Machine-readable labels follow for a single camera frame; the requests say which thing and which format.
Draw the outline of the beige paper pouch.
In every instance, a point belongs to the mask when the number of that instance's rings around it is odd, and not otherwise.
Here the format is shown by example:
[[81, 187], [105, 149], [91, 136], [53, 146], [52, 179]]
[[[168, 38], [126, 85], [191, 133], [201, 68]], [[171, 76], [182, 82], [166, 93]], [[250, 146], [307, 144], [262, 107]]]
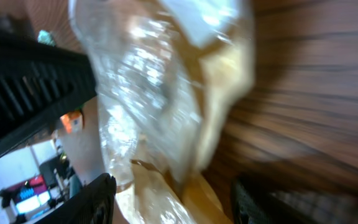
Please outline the beige paper pouch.
[[101, 152], [129, 223], [227, 223], [202, 177], [227, 114], [255, 81], [240, 0], [75, 0], [96, 79]]

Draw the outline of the green wet wipes pack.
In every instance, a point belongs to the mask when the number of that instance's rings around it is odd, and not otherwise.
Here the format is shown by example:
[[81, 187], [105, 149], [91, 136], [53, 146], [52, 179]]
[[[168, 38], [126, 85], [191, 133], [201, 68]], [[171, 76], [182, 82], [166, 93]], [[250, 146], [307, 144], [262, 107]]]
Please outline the green wet wipes pack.
[[52, 34], [47, 32], [46, 30], [39, 31], [37, 41], [41, 44], [56, 46], [56, 42], [54, 41]]

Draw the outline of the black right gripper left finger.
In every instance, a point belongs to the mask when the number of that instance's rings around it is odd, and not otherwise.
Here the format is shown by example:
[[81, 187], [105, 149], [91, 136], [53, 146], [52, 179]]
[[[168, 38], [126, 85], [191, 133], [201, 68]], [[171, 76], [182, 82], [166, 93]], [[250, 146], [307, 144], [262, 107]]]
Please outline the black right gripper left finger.
[[36, 224], [111, 224], [116, 190], [115, 178], [101, 174]]

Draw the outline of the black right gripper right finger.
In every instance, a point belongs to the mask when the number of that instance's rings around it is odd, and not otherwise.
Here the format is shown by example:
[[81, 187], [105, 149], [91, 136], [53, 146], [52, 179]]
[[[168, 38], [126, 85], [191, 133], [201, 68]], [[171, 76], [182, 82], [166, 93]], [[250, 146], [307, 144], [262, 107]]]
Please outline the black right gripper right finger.
[[231, 184], [234, 223], [358, 224], [358, 197], [270, 190], [246, 179]]

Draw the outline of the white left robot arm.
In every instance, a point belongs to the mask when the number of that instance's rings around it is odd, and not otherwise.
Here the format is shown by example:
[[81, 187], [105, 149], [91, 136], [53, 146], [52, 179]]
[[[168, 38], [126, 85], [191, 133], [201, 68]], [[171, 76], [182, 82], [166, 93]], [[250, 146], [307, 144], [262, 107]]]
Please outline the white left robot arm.
[[87, 56], [37, 42], [0, 14], [0, 158], [96, 96]]

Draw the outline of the orange tissue pack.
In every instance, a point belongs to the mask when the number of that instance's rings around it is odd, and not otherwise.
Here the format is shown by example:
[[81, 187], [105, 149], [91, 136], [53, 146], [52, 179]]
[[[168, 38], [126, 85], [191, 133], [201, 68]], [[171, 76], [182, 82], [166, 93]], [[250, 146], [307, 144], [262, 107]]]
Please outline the orange tissue pack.
[[68, 134], [76, 133], [83, 129], [83, 114], [80, 110], [64, 114], [60, 117], [60, 121]]

